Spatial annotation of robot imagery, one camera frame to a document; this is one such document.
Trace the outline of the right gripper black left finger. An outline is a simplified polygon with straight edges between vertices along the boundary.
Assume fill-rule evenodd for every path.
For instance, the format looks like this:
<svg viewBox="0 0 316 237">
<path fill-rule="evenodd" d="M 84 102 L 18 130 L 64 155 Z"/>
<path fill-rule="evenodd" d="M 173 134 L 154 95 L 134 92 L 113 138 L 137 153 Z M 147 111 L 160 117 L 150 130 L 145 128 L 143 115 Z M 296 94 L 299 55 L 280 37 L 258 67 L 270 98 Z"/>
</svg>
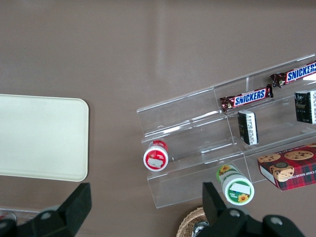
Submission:
<svg viewBox="0 0 316 237">
<path fill-rule="evenodd" d="M 74 237 L 92 208 L 91 186 L 81 183 L 57 210 L 38 214 L 16 228 L 17 237 Z"/>
</svg>

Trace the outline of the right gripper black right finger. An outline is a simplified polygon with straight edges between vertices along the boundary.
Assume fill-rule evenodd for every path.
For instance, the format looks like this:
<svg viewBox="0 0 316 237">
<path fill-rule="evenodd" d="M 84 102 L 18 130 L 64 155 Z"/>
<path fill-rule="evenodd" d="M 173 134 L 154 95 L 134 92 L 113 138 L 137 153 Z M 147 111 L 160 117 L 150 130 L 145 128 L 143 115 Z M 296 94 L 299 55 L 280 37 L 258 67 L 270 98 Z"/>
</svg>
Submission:
<svg viewBox="0 0 316 237">
<path fill-rule="evenodd" d="M 303 237 L 304 234 L 288 218 L 267 215 L 259 222 L 236 208 L 228 208 L 213 183 L 202 186 L 203 210 L 209 222 L 199 237 Z"/>
</svg>

